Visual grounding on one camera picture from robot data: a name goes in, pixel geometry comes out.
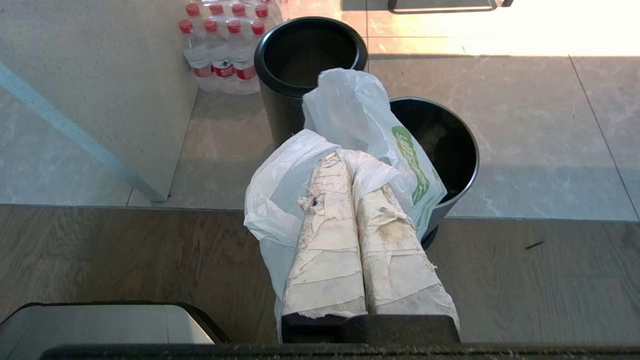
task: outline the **black object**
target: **black object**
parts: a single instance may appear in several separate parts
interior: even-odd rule
[[[513,4],[513,0],[503,0],[502,4],[500,4],[500,7],[506,8],[511,6],[511,4]],[[398,5],[398,0],[387,0],[387,9],[395,14],[403,14],[403,13],[407,13],[407,14],[413,14],[413,13],[447,13],[447,12],[481,12],[481,11],[491,11],[493,10],[493,8],[490,8],[489,10],[480,10],[480,9],[467,9],[465,8],[464,10],[458,10],[455,8],[451,8],[450,10],[440,10],[440,11],[425,11],[425,12],[397,12],[396,11],[396,7]]]
[[[445,315],[327,315],[282,317],[284,343],[365,343],[368,345],[444,345],[459,343],[456,324]]]
[[[621,345],[522,345],[471,343],[423,346],[365,344],[282,345],[101,345],[69,346],[45,352],[41,359],[218,359],[218,360],[631,360],[640,347]]]
[[[301,17],[271,29],[255,50],[255,70],[271,134],[281,145],[302,130],[302,95],[327,69],[363,70],[367,47],[347,24],[325,17]]]
[[[422,239],[420,239],[420,245],[422,245],[423,250],[427,250],[427,248],[433,243],[433,240],[436,239],[436,235],[438,234],[438,226],[436,225],[433,230],[427,233]]]
[[[390,103],[391,111],[422,146],[447,188],[447,195],[433,209],[427,235],[420,240],[426,249],[435,237],[433,230],[476,180],[478,146],[464,121],[437,102],[400,97]]]

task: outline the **white plastic bag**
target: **white plastic bag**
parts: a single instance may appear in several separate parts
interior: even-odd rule
[[[371,155],[341,149],[309,130],[288,139],[256,170],[244,198],[244,225],[260,241],[260,253],[276,294],[274,312],[278,322],[305,218],[298,199],[307,195],[307,183],[317,162],[332,151],[345,162],[353,178],[355,204],[400,176],[396,169]]]
[[[421,239],[447,190],[422,147],[391,112],[380,80],[363,71],[324,71],[318,87],[304,95],[303,111],[305,129],[398,169],[401,175],[389,185]]]

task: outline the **wooden floor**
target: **wooden floor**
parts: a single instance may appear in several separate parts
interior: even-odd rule
[[[274,295],[242,222],[0,206],[0,319],[34,301],[182,301],[234,341],[272,343]],[[450,219],[428,255],[463,341],[640,343],[640,224]]]

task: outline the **black trash can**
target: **black trash can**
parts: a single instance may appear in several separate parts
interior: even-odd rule
[[[447,188],[447,195],[433,210],[426,249],[435,238],[438,224],[471,188],[480,164],[478,146],[467,125],[451,110],[420,97],[391,100],[391,111],[418,141]]]
[[[301,17],[271,29],[254,56],[262,100],[276,146],[302,130],[302,95],[317,86],[324,70],[363,70],[367,47],[347,24],[325,17]]]

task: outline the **red bottle label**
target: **red bottle label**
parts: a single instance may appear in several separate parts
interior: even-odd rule
[[[242,80],[249,80],[255,76],[255,67],[250,60],[234,63],[236,76]]]
[[[228,58],[220,61],[214,61],[211,65],[211,69],[220,78],[228,78],[229,76],[233,76],[235,73],[234,66]]]
[[[207,78],[209,75],[211,75],[211,67],[205,66],[199,69],[193,69],[193,73],[196,74],[196,76],[199,78]]]

